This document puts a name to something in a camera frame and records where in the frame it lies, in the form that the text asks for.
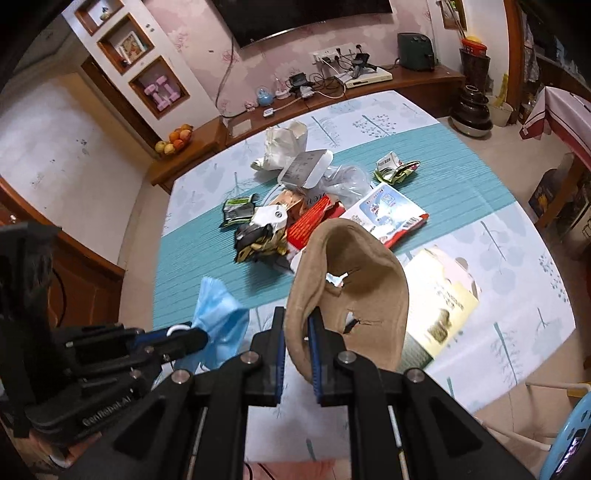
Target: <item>chair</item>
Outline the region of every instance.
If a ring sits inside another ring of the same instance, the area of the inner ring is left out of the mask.
[[[585,390],[586,394],[577,403],[564,426],[558,433],[543,433],[545,437],[554,437],[552,445],[538,442],[519,433],[499,429],[482,422],[483,426],[510,439],[523,442],[540,450],[548,452],[548,456],[540,470],[538,480],[550,480],[560,477],[560,480],[585,478],[591,475],[591,435],[587,435],[591,426],[591,385],[580,383],[542,383],[527,382],[528,387],[559,388],[562,390]]]

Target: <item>cabinet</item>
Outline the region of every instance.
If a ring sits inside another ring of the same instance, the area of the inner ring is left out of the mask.
[[[51,223],[29,205],[0,177],[0,225],[36,220]],[[95,254],[65,232],[60,232],[53,249],[53,267],[66,291],[66,315],[62,325],[116,323],[125,271]],[[50,287],[49,321],[55,325],[64,305],[56,278]]]

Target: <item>book cover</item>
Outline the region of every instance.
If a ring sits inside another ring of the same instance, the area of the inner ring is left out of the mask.
[[[400,372],[430,364],[462,329],[481,293],[468,271],[437,247],[421,250],[404,273],[410,301]]]

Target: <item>white plastic bag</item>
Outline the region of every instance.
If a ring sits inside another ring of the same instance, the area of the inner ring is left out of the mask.
[[[306,151],[308,127],[292,122],[288,128],[271,127],[265,131],[265,155],[251,167],[255,170],[282,170],[288,160]]]

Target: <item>television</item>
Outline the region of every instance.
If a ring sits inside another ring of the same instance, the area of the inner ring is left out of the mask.
[[[390,13],[389,0],[212,0],[245,47],[303,25],[360,14]]]

